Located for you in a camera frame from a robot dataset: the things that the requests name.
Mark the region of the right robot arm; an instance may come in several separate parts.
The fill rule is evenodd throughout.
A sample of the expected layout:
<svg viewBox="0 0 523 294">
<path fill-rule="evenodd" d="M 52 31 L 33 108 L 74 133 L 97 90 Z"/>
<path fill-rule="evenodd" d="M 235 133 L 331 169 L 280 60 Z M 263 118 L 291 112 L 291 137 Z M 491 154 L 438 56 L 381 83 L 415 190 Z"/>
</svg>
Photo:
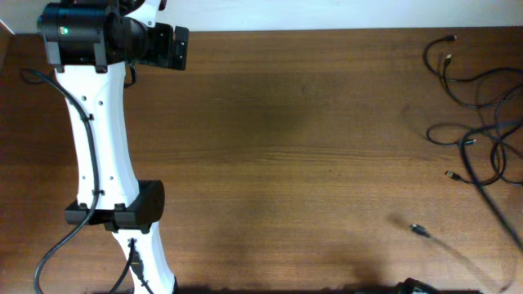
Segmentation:
<svg viewBox="0 0 523 294">
<path fill-rule="evenodd" d="M 431 285 L 413 278 L 407 278 L 398 283 L 393 290 L 394 294 L 441 294 L 441 291 Z"/>
</svg>

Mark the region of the black USB cable long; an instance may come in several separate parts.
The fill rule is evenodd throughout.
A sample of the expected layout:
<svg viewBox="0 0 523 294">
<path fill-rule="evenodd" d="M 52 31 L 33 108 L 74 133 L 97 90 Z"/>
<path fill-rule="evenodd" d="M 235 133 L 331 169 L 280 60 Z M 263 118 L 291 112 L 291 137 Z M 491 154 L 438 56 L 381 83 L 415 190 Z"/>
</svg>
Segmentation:
<svg viewBox="0 0 523 294">
<path fill-rule="evenodd" d="M 441 140 L 435 140 L 432 136 L 432 132 L 436 129 L 446 127 L 460 128 L 464 130 L 464 133 L 454 141 L 444 142 Z M 514 227 L 513 223 L 506 217 L 503 209 L 496 203 L 487 190 L 488 186 L 501 181 L 502 177 L 504 177 L 507 167 L 506 149 L 512 147 L 510 144 L 506 143 L 506 139 L 520 129 L 522 129 L 521 118 L 515 121 L 495 122 L 481 127 L 470 127 L 458 123 L 437 123 L 430 126 L 425 131 L 424 136 L 425 139 L 433 145 L 454 147 L 458 150 L 458 155 L 468 174 L 468 179 L 464 180 L 461 176 L 451 171 L 446 171 L 445 174 L 453 181 L 470 185 L 476 190 L 481 201 L 487 206 L 501 230 L 513 242 L 515 249 L 521 254 L 522 237 Z M 468 147 L 477 142 L 477 136 L 487 138 L 491 143 L 489 160 L 494 174 L 488 180 L 480 179 L 467 152 Z"/>
</svg>

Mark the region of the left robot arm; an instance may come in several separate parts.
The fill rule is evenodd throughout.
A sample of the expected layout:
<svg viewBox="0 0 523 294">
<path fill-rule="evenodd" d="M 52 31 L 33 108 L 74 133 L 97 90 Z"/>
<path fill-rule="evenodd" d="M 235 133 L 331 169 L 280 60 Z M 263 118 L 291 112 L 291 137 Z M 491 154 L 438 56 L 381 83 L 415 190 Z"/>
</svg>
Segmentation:
<svg viewBox="0 0 523 294">
<path fill-rule="evenodd" d="M 166 0 L 60 1 L 38 19 L 54 75 L 42 80 L 66 99 L 78 160 L 78 193 L 65 219 L 75 230 L 102 225 L 126 257 L 136 293 L 174 293 L 160 237 L 165 192 L 138 180 L 127 145 L 123 96 L 136 66 L 183 70 L 189 31 L 156 20 Z"/>
</svg>

